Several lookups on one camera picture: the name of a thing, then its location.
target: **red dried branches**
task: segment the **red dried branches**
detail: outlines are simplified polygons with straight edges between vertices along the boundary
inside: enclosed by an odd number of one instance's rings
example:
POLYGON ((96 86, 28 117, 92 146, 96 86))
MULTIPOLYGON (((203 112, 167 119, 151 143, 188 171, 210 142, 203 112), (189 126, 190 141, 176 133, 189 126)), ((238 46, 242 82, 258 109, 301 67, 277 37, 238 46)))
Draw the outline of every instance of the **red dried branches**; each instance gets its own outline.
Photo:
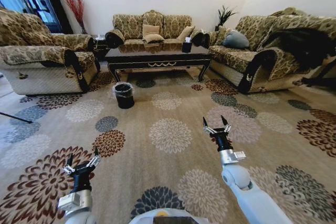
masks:
POLYGON ((77 22, 82 28, 82 33, 86 34, 86 30, 83 23, 83 11, 84 11, 84 2, 83 0, 65 0, 67 5, 72 10, 75 15, 77 22))

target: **living room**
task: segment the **living room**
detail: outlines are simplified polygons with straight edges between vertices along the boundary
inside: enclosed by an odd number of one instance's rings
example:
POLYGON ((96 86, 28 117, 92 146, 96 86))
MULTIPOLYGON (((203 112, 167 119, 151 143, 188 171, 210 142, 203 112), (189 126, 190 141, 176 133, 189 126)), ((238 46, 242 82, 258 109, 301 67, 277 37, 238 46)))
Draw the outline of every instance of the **living room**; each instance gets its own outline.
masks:
POLYGON ((0 0, 1 222, 334 223, 335 42, 334 0, 0 0))

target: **potted plant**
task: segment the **potted plant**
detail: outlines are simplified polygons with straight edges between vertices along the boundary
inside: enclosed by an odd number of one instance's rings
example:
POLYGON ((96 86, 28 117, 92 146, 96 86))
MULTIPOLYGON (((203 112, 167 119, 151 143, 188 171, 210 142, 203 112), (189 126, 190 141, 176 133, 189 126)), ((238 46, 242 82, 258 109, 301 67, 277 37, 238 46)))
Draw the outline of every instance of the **potted plant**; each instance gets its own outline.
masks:
POLYGON ((84 13, 84 2, 83 0, 65 0, 71 11, 73 12, 78 24, 80 25, 82 34, 86 34, 83 13, 84 13))
POLYGON ((224 25, 224 23, 232 16, 235 15, 236 12, 233 11, 233 9, 229 9, 224 7, 223 10, 218 10, 218 17, 219 22, 218 25, 215 27, 215 31, 218 31, 218 27, 224 25))

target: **rug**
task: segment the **rug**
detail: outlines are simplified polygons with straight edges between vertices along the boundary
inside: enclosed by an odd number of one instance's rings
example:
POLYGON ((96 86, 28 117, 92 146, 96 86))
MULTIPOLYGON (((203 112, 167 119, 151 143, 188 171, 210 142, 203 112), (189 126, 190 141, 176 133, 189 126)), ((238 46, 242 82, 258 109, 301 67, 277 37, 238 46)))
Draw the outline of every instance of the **rug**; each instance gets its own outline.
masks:
POLYGON ((123 73, 135 105, 118 108, 114 80, 102 71, 86 94, 3 96, 0 110, 0 222, 64 223, 58 199, 72 179, 62 172, 102 157, 91 178, 98 223, 128 223, 156 208, 185 209, 211 223, 247 223, 221 178, 217 146, 202 117, 232 125, 229 139, 247 168, 294 223, 336 222, 336 99, 297 87, 243 95, 210 70, 123 73))

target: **gray pillow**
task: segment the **gray pillow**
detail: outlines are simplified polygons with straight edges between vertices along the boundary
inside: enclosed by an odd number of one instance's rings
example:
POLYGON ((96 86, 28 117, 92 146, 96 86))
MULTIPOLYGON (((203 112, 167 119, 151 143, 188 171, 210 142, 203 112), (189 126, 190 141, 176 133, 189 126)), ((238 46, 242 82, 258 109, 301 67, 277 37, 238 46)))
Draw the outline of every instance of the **gray pillow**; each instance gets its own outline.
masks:
POLYGON ((222 45, 229 48, 243 49, 247 48, 249 43, 244 34, 241 34, 238 31, 231 31, 223 40, 222 45))

